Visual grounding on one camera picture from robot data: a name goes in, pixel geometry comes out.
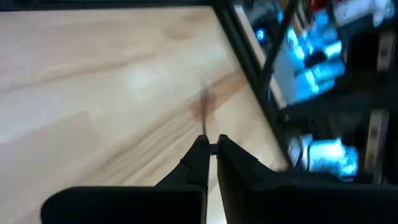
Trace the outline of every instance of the wood grain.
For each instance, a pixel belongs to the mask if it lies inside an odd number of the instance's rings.
[[[154,185],[201,134],[273,169],[277,143],[209,7],[0,13],[0,220],[74,185]],[[214,159],[208,223],[224,223]]]

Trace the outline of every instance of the wooden table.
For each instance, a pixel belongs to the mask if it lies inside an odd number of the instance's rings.
[[[154,185],[201,134],[285,161],[212,8],[0,13],[0,220],[74,185]],[[224,211],[211,159],[208,223]]]

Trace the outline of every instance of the black metal frame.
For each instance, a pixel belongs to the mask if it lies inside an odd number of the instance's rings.
[[[269,91],[269,80],[272,66],[279,51],[285,33],[297,7],[297,1],[290,1],[278,33],[276,44],[271,48],[265,66],[261,69],[249,39],[240,23],[233,6],[233,0],[117,0],[117,1],[74,1],[74,0],[0,0],[0,11],[32,11],[32,10],[63,10],[63,9],[118,9],[134,7],[170,7],[170,6],[212,6],[224,32],[239,60],[246,78],[256,99],[268,119],[272,132],[284,154],[285,160],[292,168],[287,153],[287,139],[278,125],[279,107]]]

